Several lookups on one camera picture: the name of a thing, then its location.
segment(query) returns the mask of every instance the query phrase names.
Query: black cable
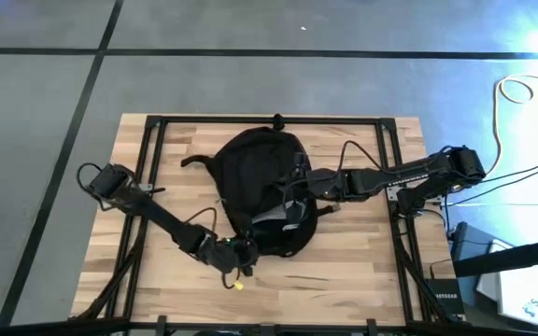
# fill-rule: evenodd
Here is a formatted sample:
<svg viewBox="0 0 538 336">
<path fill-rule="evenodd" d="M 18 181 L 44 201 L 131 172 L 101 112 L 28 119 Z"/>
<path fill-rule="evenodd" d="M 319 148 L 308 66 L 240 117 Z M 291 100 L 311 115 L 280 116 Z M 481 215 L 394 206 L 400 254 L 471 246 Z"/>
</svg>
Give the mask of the black cable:
<svg viewBox="0 0 538 336">
<path fill-rule="evenodd" d="M 238 273 L 237 273 L 237 275 L 235 276 L 235 281 L 238 281 L 238 280 L 240 279 L 240 269 L 238 268 L 237 271 L 238 271 Z M 222 273 L 222 274 L 221 274 L 221 283 L 223 284 L 223 287 L 224 287 L 225 289 L 232 289 L 232 288 L 234 288 L 234 285 L 229 285 L 229 286 L 228 286 L 227 282 L 225 281 L 225 273 Z"/>
<path fill-rule="evenodd" d="M 446 239 L 449 240 L 449 227 L 451 223 L 449 222 L 449 211 L 447 210 L 447 195 L 448 191 L 446 190 L 446 196 L 444 198 L 444 209 L 446 210 Z"/>
<path fill-rule="evenodd" d="M 423 213 L 432 213 L 432 214 L 436 214 L 437 216 L 439 216 L 439 218 L 441 218 L 441 221 L 444 223 L 444 230 L 447 231 L 447 222 L 446 222 L 446 219 L 444 218 L 444 216 L 442 214 L 440 214 L 439 212 L 435 211 L 435 210 L 431 210 L 431 209 L 422 209 L 420 210 L 421 212 Z"/>
<path fill-rule="evenodd" d="M 489 242 L 489 243 L 478 243 L 478 242 L 473 242 L 471 240 L 468 240 L 468 239 L 464 239 L 464 240 L 461 240 L 458 242 L 458 245 L 462 244 L 462 243 L 471 243 L 471 244 L 475 244 L 475 245 L 497 245 L 503 249 L 507 249 L 507 247 L 505 247 L 504 245 L 501 245 L 499 243 L 495 243 L 495 242 Z M 431 279 L 434 279 L 435 278 L 435 274 L 433 272 L 433 265 L 434 264 L 437 264 L 437 263 L 441 263 L 441 262 L 446 262 L 446 261 L 451 261 L 452 259 L 443 259 L 443 260 L 437 260 L 435 262 L 432 262 L 431 265 L 429 265 L 429 273 L 431 274 Z"/>
<path fill-rule="evenodd" d="M 356 148 L 358 148 L 362 152 L 362 154 L 364 154 L 364 156 L 366 156 L 375 165 L 375 167 L 377 167 L 379 171 L 383 173 L 387 173 L 387 174 L 395 174 L 381 167 L 381 165 L 379 165 L 379 163 L 377 163 L 377 161 L 373 159 L 371 154 L 369 154 L 369 152 L 367 152 L 366 149 L 364 149 L 356 141 L 352 141 L 352 140 L 346 140 L 346 142 L 342 146 L 342 152 L 340 153 L 340 162 L 337 165 L 337 171 L 336 171 L 338 174 L 339 172 L 342 171 L 342 166 L 344 165 L 344 156 L 346 155 L 346 147 L 348 144 L 354 145 Z"/>
<path fill-rule="evenodd" d="M 467 198 L 467 199 L 465 199 L 465 200 L 462 200 L 462 201 L 459 201 L 459 202 L 454 202 L 454 203 L 451 204 L 450 206 L 454 206 L 454 205 L 458 205 L 458 204 L 461 204 L 461 203 L 465 203 L 465 202 L 471 201 L 471 200 L 473 200 L 473 199 L 475 199 L 475 198 L 477 198 L 477 197 L 481 197 L 481 196 L 483 196 L 483 195 L 486 195 L 486 194 L 488 194 L 488 193 L 490 193 L 490 192 L 492 192 L 492 191 L 495 191 L 495 190 L 497 190 L 497 189 L 499 189 L 499 188 L 506 187 L 506 186 L 509 186 L 509 185 L 513 185 L 513 184 L 515 184 L 515 183 L 518 183 L 518 182 L 520 182 L 520 181 L 523 181 L 523 180 L 525 180 L 525 179 L 527 179 L 527 178 L 529 178 L 529 177 L 535 176 L 535 175 L 537 175 L 537 174 L 538 174 L 538 172 L 535 172 L 535 173 L 526 175 L 526 176 L 524 176 L 524 177 L 522 177 L 522 178 L 519 178 L 518 180 L 515 180 L 515 181 L 512 181 L 512 182 L 508 182 L 508 183 L 504 183 L 504 184 L 502 184 L 502 185 L 500 185 L 500 186 L 497 186 L 497 187 L 495 187 L 495 188 L 493 188 L 493 189 L 489 189 L 489 190 L 487 190 L 487 191 L 485 191 L 485 192 L 482 192 L 482 193 L 480 193 L 480 194 L 478 194 L 478 195 L 475 195 L 475 196 L 473 196 L 473 197 L 469 197 L 469 198 Z"/>
<path fill-rule="evenodd" d="M 104 207 L 103 206 L 103 201 L 101 201 L 101 199 L 99 199 L 98 197 L 95 197 L 92 192 L 90 192 L 88 189 L 86 189 L 86 187 L 84 187 L 84 185 L 82 184 L 82 180 L 80 178 L 80 174 L 82 173 L 82 169 L 84 169 L 85 167 L 94 167 L 96 170 L 98 170 L 99 172 L 101 172 L 101 167 L 99 167 L 98 165 L 92 163 L 92 162 L 86 162 L 86 163 L 82 163 L 78 169 L 76 170 L 76 182 L 78 183 L 78 187 L 86 192 L 87 194 L 89 194 L 91 197 L 93 197 L 98 203 L 99 203 L 99 208 L 101 209 L 101 211 L 107 211 L 107 210 L 111 210 L 111 209 L 115 209 L 116 208 L 116 205 L 110 205 L 109 207 Z"/>
<path fill-rule="evenodd" d="M 211 226 L 211 230 L 213 232 L 215 232 L 215 226 L 217 224 L 217 210 L 214 207 L 211 207 L 211 206 L 197 212 L 196 214 L 192 215 L 190 218 L 184 220 L 184 223 L 190 223 L 191 220 L 199 217 L 201 214 L 203 214 L 203 212 L 206 212 L 206 211 L 212 211 L 213 212 L 213 224 Z"/>
<path fill-rule="evenodd" d="M 101 172 L 101 167 L 92 162 L 86 162 L 82 163 L 76 170 L 76 182 L 78 182 L 78 186 L 82 189 L 82 191 L 90 194 L 90 192 L 86 189 L 86 187 L 84 187 L 84 185 L 82 184 L 82 180 L 80 179 L 80 173 L 82 173 L 82 169 L 84 169 L 85 167 L 94 167 L 99 172 Z"/>
<path fill-rule="evenodd" d="M 523 173 L 528 173 L 528 172 L 533 171 L 533 170 L 535 170 L 535 169 L 537 169 L 537 168 L 538 168 L 538 165 L 537 165 L 537 166 L 534 166 L 534 167 L 532 167 L 532 168 L 529 168 L 529 169 L 525 169 L 525 170 L 519 171 L 519 172 L 515 172 L 515 173 L 511 173 L 511 174 L 507 174 L 507 175 L 502 175 L 502 176 L 499 176 L 499 177 L 491 178 L 491 179 L 488 179 L 488 180 L 484 180 L 484 181 L 481 181 L 481 183 L 487 183 L 487 182 L 497 181 L 497 180 L 499 180 L 499 179 L 506 178 L 506 177 L 509 177 L 509 176 L 519 175 L 519 174 L 523 174 Z"/>
</svg>

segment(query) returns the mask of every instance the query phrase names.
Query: backpack handle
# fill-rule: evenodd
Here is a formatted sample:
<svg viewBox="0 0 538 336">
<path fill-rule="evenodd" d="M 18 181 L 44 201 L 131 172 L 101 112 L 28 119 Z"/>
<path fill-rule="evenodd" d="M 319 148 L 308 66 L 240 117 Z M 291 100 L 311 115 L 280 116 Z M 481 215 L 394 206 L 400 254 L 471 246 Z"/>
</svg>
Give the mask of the backpack handle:
<svg viewBox="0 0 538 336">
<path fill-rule="evenodd" d="M 284 118 L 279 113 L 276 113 L 273 116 L 273 129 L 276 131 L 281 131 L 284 129 L 284 127 L 286 127 Z"/>
<path fill-rule="evenodd" d="M 200 163 L 204 163 L 205 165 L 208 165 L 211 163 L 211 160 L 212 159 L 206 155 L 192 155 L 182 160 L 182 162 L 180 163 L 180 167 L 186 167 L 187 165 L 193 162 L 200 162 Z"/>
</svg>

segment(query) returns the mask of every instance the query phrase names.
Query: concrete floor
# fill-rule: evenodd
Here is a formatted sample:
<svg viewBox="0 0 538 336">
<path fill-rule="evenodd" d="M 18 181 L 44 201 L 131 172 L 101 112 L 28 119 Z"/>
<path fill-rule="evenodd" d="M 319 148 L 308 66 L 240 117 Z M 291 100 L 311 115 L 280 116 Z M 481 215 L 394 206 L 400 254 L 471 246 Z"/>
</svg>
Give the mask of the concrete floor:
<svg viewBox="0 0 538 336">
<path fill-rule="evenodd" d="M 0 47 L 96 48 L 113 5 L 0 0 Z M 109 47 L 538 52 L 538 1 L 125 0 Z M 92 59 L 0 55 L 0 309 Z M 428 151 L 467 145 L 489 167 L 493 85 L 516 73 L 538 74 L 538 61 L 106 56 L 13 323 L 67 318 L 95 212 L 74 174 L 109 158 L 122 113 L 417 116 Z M 500 104 L 498 175 L 538 163 L 534 88 L 532 104 Z M 538 203 L 538 176 L 478 202 Z M 538 206 L 450 216 L 515 244 L 538 241 Z"/>
</svg>

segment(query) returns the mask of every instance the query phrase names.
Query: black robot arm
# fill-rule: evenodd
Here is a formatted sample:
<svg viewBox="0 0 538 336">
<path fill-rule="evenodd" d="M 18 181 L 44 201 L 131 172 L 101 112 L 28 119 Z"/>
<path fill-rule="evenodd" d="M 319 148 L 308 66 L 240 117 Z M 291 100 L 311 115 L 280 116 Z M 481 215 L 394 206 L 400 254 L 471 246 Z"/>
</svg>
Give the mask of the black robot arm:
<svg viewBox="0 0 538 336">
<path fill-rule="evenodd" d="M 80 186 L 93 196 L 103 210 L 117 208 L 125 214 L 146 217 L 167 231 L 179 249 L 194 259 L 230 273 L 234 268 L 251 273 L 258 254 L 254 242 L 242 239 L 221 239 L 213 231 L 198 224 L 182 222 L 163 209 L 134 182 L 134 173 L 119 164 L 108 164 L 88 186 Z M 104 208 L 102 202 L 111 205 Z"/>
<path fill-rule="evenodd" d="M 385 169 L 342 169 L 335 172 L 317 169 L 305 172 L 304 179 L 311 197 L 331 202 L 363 202 L 387 187 L 423 180 L 413 188 L 397 192 L 398 212 L 414 215 L 425 201 L 445 195 L 452 188 L 469 188 L 485 177 L 476 152 L 467 147 L 445 147 L 438 153 Z"/>
</svg>

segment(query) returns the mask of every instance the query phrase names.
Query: wooden tabletop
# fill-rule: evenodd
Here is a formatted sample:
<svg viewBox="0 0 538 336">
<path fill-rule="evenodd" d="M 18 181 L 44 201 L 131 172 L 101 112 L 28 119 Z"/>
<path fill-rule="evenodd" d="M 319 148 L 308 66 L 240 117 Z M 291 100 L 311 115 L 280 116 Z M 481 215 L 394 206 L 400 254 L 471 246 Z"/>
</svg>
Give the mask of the wooden tabletop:
<svg viewBox="0 0 538 336">
<path fill-rule="evenodd" d="M 123 115 L 112 162 L 135 169 L 146 117 Z M 418 119 L 397 118 L 396 123 L 403 161 L 424 157 Z M 165 187 L 167 191 L 155 194 L 154 200 L 183 219 L 215 206 L 219 215 L 217 234 L 233 236 L 213 179 L 204 166 L 180 168 L 179 163 L 191 154 L 213 155 L 235 135 L 255 126 L 169 124 L 156 184 L 156 188 Z M 346 140 L 358 142 L 378 160 L 375 128 L 371 126 L 289 124 L 284 131 L 300 138 L 313 168 L 335 169 Z M 148 162 L 155 137 L 153 133 Z M 387 145 L 391 155 L 389 141 Z M 373 165 L 350 147 L 344 167 Z M 148 179 L 148 171 L 146 165 L 143 181 Z M 97 212 L 72 315 L 86 309 L 111 277 L 123 219 L 120 211 Z M 211 220 L 211 214 L 206 213 L 196 222 L 210 228 Z M 138 222 L 134 221 L 133 232 Z M 425 277 L 429 277 L 429 264 L 450 258 L 442 220 L 427 213 L 416 219 L 416 229 Z M 450 262 L 438 263 L 434 270 L 438 278 L 454 277 Z M 419 318 L 416 286 L 408 278 L 415 318 Z M 374 318 L 382 326 L 403 325 L 385 193 L 364 203 L 342 203 L 341 211 L 319 220 L 316 234 L 298 255 L 291 259 L 261 257 L 254 275 L 241 282 L 241 291 L 224 289 L 217 270 L 183 254 L 165 231 L 149 224 L 132 319 L 154 322 L 158 315 L 167 315 L 172 322 L 184 323 L 363 325 L 367 318 Z M 125 286 L 126 281 L 118 299 L 118 315 Z"/>
</svg>

